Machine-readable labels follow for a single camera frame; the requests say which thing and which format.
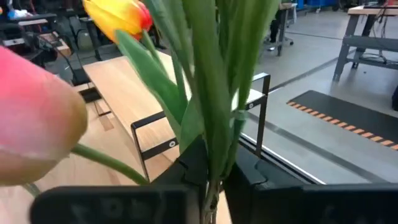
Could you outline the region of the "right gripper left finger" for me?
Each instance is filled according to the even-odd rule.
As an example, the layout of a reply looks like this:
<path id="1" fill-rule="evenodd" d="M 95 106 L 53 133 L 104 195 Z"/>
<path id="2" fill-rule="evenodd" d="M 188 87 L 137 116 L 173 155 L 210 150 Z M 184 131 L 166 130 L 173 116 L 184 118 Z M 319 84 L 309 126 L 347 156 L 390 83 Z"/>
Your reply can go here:
<path id="1" fill-rule="evenodd" d="M 202 187 L 207 183 L 207 151 L 202 137 L 197 137 L 191 145 L 153 184 L 183 184 Z"/>

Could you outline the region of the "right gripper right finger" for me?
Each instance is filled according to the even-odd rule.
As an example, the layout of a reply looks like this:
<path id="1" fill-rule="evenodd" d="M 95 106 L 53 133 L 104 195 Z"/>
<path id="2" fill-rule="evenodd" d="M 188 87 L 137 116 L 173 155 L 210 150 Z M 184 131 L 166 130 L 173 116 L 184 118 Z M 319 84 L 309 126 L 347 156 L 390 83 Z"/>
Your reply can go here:
<path id="1" fill-rule="evenodd" d="M 303 182 L 271 161 L 238 149 L 236 163 L 224 182 L 233 224 L 294 224 L 295 200 L 283 193 Z"/>

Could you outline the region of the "light green flower stem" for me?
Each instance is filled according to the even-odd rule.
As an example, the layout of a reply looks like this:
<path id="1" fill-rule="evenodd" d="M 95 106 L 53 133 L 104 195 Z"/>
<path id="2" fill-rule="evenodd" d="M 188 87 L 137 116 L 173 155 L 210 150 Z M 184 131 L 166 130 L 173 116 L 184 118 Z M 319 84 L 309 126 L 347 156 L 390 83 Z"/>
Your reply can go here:
<path id="1" fill-rule="evenodd" d="M 32 184 L 70 154 L 148 184 L 132 167 L 80 143 L 87 128 L 86 103 L 71 85 L 0 46 L 0 186 Z"/>

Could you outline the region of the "yellow artificial tulip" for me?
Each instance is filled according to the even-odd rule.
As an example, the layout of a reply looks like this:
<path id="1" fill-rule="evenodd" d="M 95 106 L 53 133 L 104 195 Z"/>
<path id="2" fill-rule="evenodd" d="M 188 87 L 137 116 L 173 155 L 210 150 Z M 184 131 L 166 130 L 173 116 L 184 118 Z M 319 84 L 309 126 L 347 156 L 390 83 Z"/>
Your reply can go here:
<path id="1" fill-rule="evenodd" d="M 146 5 L 140 0 L 83 0 L 83 7 L 127 57 L 141 82 L 163 109 L 180 150 L 185 150 L 192 143 L 192 137 L 183 128 L 188 99 L 182 68 L 173 55 L 173 82 L 150 40 L 148 30 L 152 26 L 152 17 Z"/>

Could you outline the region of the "wooden shelf black metal legs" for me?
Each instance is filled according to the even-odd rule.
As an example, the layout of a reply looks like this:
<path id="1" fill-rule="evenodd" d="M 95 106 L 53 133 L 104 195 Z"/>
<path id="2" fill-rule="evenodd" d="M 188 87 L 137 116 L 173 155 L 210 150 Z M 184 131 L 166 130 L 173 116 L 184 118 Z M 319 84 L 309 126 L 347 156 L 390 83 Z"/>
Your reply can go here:
<path id="1" fill-rule="evenodd" d="M 180 155 L 162 108 L 126 57 L 91 63 L 83 69 L 111 111 L 121 136 L 127 140 L 138 163 L 138 172 L 154 180 Z"/>

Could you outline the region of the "black hazard-striped floor mat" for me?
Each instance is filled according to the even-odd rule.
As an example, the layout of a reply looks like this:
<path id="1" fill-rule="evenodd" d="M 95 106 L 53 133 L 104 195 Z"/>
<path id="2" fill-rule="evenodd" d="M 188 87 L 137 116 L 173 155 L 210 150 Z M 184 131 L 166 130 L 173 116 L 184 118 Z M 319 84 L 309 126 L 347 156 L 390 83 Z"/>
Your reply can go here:
<path id="1" fill-rule="evenodd" d="M 309 90 L 287 105 L 398 151 L 398 118 Z"/>

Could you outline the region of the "grey-legged background workbench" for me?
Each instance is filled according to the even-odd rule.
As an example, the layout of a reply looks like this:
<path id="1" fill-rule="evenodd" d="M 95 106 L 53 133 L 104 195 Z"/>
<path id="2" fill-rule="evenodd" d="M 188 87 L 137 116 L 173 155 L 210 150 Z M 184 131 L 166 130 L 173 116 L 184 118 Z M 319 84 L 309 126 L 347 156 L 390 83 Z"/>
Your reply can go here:
<path id="1" fill-rule="evenodd" d="M 385 6 L 356 6 L 348 10 L 349 21 L 342 40 L 340 53 L 336 63 L 332 80 L 338 82 L 347 63 L 351 62 L 353 68 L 359 64 L 398 70 L 398 63 L 380 62 L 375 59 L 364 58 L 367 49 L 381 50 L 398 53 L 398 39 L 371 37 L 371 29 L 376 19 L 380 17 L 398 16 L 398 5 Z M 362 34 L 356 35 L 355 30 L 359 17 L 366 16 Z"/>

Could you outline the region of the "black metal table frame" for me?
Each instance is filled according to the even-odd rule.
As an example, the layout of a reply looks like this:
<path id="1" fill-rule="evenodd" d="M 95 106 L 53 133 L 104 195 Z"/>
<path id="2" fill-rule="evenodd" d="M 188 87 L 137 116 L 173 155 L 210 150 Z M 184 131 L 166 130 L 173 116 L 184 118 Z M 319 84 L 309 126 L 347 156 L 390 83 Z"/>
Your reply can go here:
<path id="1" fill-rule="evenodd" d="M 253 152 L 254 154 L 259 153 L 259 157 L 261 159 L 269 161 L 295 179 L 298 179 L 305 184 L 326 185 L 326 182 L 322 181 L 318 177 L 315 177 L 313 174 L 302 169 L 280 154 L 274 152 L 272 149 L 269 149 L 267 146 L 258 144 L 255 139 L 247 134 L 240 134 L 239 140 L 241 141 L 241 145 L 247 147 L 250 152 Z"/>

